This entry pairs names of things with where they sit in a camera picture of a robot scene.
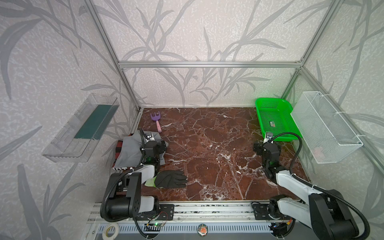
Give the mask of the grey long sleeve shirt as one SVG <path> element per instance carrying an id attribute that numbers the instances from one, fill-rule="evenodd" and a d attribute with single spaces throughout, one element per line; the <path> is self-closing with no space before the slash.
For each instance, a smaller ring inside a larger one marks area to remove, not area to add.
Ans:
<path id="1" fill-rule="evenodd" d="M 116 167 L 122 168 L 122 170 L 127 170 L 130 167 L 135 167 L 140 163 L 140 159 L 142 157 L 141 148 L 142 137 L 140 131 L 137 130 L 133 135 L 124 137 L 123 146 L 121 150 L 121 154 L 117 160 Z"/>

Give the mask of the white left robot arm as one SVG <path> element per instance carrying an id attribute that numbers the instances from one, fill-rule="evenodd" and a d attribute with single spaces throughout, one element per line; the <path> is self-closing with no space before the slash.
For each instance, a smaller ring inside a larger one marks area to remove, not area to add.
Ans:
<path id="1" fill-rule="evenodd" d="M 100 208 L 101 217 L 108 222 L 129 218 L 149 218 L 160 213 L 157 197 L 143 196 L 144 183 L 154 180 L 165 163 L 168 144 L 158 132 L 138 129 L 118 141 L 115 162 Z"/>

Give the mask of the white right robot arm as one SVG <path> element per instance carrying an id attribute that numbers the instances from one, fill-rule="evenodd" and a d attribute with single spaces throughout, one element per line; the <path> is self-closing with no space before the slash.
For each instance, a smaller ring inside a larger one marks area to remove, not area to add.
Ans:
<path id="1" fill-rule="evenodd" d="M 263 142 L 255 142 L 253 146 L 254 152 L 262 158 L 265 176 L 299 198 L 296 201 L 286 195 L 278 195 L 269 200 L 267 213 L 271 219 L 291 218 L 285 227 L 271 226 L 273 235 L 283 239 L 299 221 L 312 229 L 320 240 L 367 239 L 371 233 L 369 221 L 340 192 L 320 188 L 294 173 L 303 140 L 296 133 L 290 134 L 297 137 L 299 147 L 288 169 L 280 164 L 281 146 L 276 143 L 280 135 L 267 133 Z"/>

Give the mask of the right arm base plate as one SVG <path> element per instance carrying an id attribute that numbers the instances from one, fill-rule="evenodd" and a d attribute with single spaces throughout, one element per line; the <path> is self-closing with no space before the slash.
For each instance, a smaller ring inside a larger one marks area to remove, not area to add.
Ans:
<path id="1" fill-rule="evenodd" d="M 271 202 L 252 202 L 251 207 L 256 220 L 288 222 L 292 219 L 290 216 L 283 215 L 278 210 L 277 204 Z"/>

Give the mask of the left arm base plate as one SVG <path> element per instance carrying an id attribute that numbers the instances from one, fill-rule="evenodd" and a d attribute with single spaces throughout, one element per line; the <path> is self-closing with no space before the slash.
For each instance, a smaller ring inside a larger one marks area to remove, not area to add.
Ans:
<path id="1" fill-rule="evenodd" d="M 151 215 L 151 222 L 171 221 L 173 220 L 173 217 L 174 217 L 175 205 L 159 204 L 159 205 L 155 205 L 153 210 L 155 211 L 155 213 Z"/>

